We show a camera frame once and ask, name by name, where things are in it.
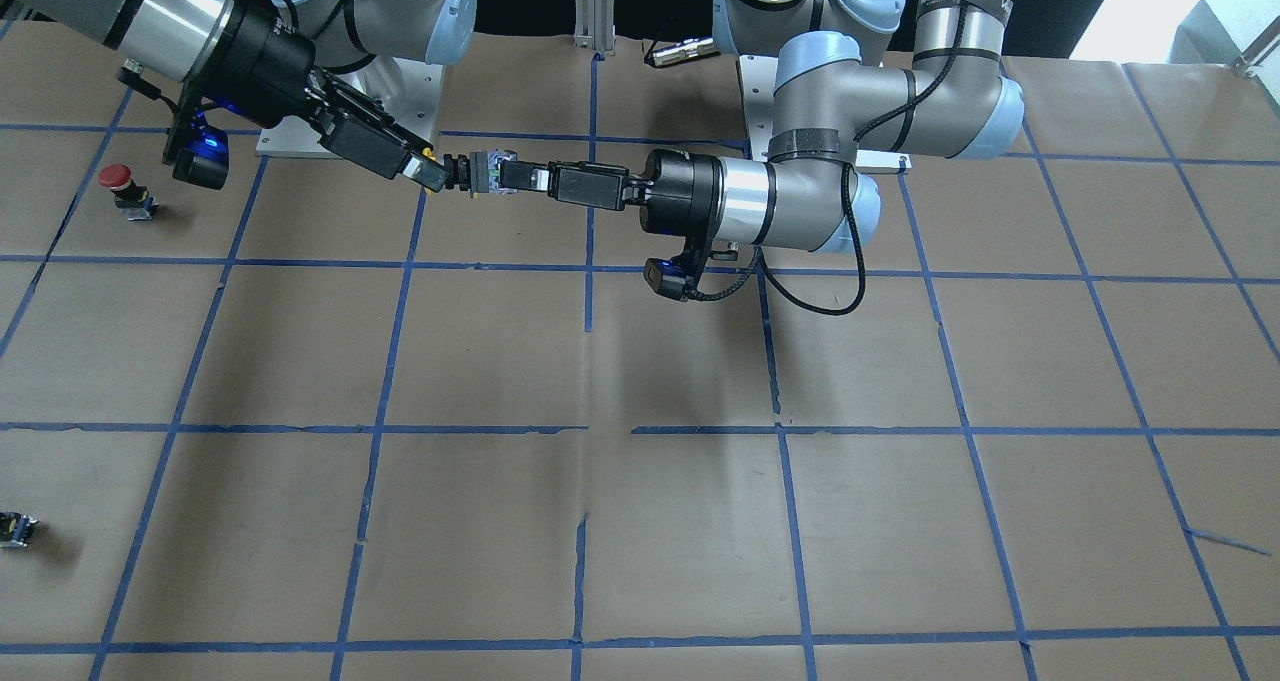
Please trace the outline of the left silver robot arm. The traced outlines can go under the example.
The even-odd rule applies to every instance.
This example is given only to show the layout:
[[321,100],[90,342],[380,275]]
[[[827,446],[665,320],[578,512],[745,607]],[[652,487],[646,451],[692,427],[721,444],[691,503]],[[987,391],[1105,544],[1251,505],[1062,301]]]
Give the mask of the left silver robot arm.
[[1001,74],[1012,0],[918,0],[910,67],[883,65],[906,0],[713,0],[713,44],[776,58],[767,148],[754,160],[653,151],[631,174],[600,163],[488,163],[483,189],[640,207],[643,229],[717,242],[850,252],[878,220],[863,151],[995,157],[1025,106]]

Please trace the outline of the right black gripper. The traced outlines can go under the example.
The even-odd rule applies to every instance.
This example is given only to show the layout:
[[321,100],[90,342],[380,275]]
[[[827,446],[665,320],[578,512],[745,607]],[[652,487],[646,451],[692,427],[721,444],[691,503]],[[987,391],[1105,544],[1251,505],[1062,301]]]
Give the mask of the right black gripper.
[[[315,44],[262,6],[234,6],[212,55],[196,76],[196,93],[274,128],[310,113],[321,148],[393,179],[404,175],[439,192],[451,166],[429,157],[433,143],[396,122],[375,99],[329,70],[312,69]],[[308,90],[310,76],[310,97]]]

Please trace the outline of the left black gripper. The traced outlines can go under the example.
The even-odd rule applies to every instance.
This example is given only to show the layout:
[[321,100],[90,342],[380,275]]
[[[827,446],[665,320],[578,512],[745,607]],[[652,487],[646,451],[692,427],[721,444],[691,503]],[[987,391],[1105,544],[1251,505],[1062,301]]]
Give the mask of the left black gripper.
[[499,188],[543,192],[564,204],[599,210],[640,207],[643,230],[710,236],[721,220],[723,163],[713,154],[653,148],[639,178],[603,163],[499,163]]

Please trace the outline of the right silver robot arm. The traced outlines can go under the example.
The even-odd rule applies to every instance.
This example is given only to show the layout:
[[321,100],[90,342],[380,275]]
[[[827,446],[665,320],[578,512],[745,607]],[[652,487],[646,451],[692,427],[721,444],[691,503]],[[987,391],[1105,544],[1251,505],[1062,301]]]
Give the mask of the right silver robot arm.
[[[293,116],[321,148],[383,178],[431,192],[466,184],[466,157],[438,160],[387,102],[347,79],[379,58],[453,65],[474,33],[477,0],[18,0],[127,58],[119,79],[164,99],[163,163],[173,178],[219,189],[229,154],[206,119],[224,108],[260,128]],[[142,70],[178,81],[165,99]]]

